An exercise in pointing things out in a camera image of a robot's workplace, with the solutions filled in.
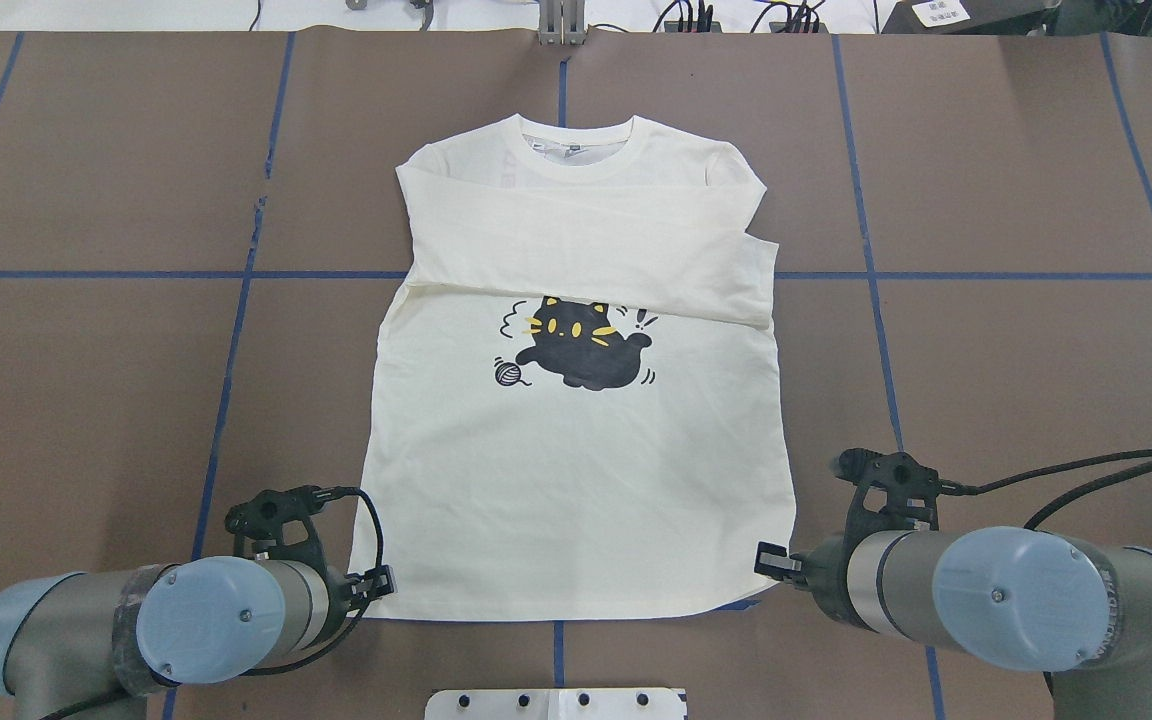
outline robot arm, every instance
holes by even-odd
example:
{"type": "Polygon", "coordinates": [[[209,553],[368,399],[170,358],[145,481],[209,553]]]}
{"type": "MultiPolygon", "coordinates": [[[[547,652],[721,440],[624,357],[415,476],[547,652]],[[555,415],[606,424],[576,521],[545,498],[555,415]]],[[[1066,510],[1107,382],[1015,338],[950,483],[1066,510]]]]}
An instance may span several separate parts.
{"type": "Polygon", "coordinates": [[[70,573],[6,589],[0,694],[15,696],[18,720],[78,712],[84,720],[143,719],[149,694],[273,674],[323,655],[370,602],[394,589],[388,566],[380,564],[379,520],[374,569],[342,575],[326,564],[310,516],[348,495],[362,497],[376,520],[357,488],[265,491],[225,516],[234,558],[70,573]],[[306,539],[288,544],[285,528],[294,523],[305,525],[306,539]],[[347,624],[349,612],[357,615],[347,624]],[[333,635],[294,666],[253,670],[333,635]]]}
{"type": "Polygon", "coordinates": [[[1152,551],[937,532],[937,495],[955,486],[905,454],[848,450],[836,473],[858,487],[847,530],[806,555],[760,543],[756,571],[841,623],[1052,673],[1056,720],[1152,719],[1152,551]],[[887,492],[879,511],[864,507],[872,488],[887,492]]]}

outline blue joint cap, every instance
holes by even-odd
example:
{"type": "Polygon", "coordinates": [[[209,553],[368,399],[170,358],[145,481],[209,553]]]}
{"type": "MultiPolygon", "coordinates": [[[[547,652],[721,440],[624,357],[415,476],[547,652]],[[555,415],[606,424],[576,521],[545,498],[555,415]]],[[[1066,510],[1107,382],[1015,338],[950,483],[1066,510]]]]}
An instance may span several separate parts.
{"type": "Polygon", "coordinates": [[[10,696],[3,674],[6,665],[8,665],[8,653],[12,652],[12,644],[15,642],[20,626],[24,624],[29,614],[33,612],[38,602],[41,602],[46,593],[51,592],[52,588],[73,578],[74,575],[84,574],[66,573],[56,575],[54,578],[26,579],[26,582],[14,584],[0,592],[0,696],[10,696]]]}
{"type": "Polygon", "coordinates": [[[1070,670],[1100,650],[1111,622],[1101,574],[1062,538],[984,528],[941,555],[932,600],[963,650],[1009,670],[1070,670]]]}
{"type": "Polygon", "coordinates": [[[177,683],[220,683],[273,650],[287,602],[278,579],[242,558],[204,558],[159,578],[136,621],[147,666],[177,683]]]}

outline cat face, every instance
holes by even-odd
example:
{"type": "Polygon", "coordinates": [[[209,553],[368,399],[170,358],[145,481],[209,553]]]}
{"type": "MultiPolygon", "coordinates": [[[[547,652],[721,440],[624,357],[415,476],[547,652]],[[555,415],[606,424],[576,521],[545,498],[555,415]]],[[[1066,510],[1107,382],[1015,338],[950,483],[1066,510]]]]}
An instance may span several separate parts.
{"type": "Polygon", "coordinates": [[[605,302],[568,302],[558,297],[545,297],[536,309],[535,318],[526,318],[526,334],[532,334],[536,343],[570,341],[611,347],[621,340],[616,328],[607,323],[605,302]]]}

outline metal clamp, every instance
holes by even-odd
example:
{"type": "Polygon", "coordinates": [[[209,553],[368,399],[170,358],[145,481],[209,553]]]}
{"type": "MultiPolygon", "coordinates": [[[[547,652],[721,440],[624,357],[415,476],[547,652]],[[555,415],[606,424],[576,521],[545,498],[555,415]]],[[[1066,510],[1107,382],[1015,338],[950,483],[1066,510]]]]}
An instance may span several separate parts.
{"type": "Polygon", "coordinates": [[[585,45],[585,0],[540,0],[540,45],[585,45]]]}

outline graphic print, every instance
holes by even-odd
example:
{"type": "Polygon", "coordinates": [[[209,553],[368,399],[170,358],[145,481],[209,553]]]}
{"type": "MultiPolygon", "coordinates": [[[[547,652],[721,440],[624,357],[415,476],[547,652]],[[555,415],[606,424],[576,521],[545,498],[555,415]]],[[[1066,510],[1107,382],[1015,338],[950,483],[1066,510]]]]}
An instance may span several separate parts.
{"type": "MultiPolygon", "coordinates": [[[[509,314],[515,314],[518,304],[509,314]]],[[[509,314],[503,317],[502,332],[509,314]]],[[[657,320],[645,320],[646,310],[637,313],[636,328],[645,328],[657,320]]],[[[568,387],[600,391],[626,387],[639,377],[641,353],[652,346],[646,333],[622,336],[607,318],[605,302],[568,302],[558,297],[544,297],[535,313],[526,318],[522,333],[531,336],[531,347],[524,348],[515,357],[515,363],[498,359],[495,377],[502,386],[522,381],[522,369],[535,363],[540,369],[562,376],[568,387]]],[[[643,382],[653,382],[655,373],[647,371],[643,382]]]]}

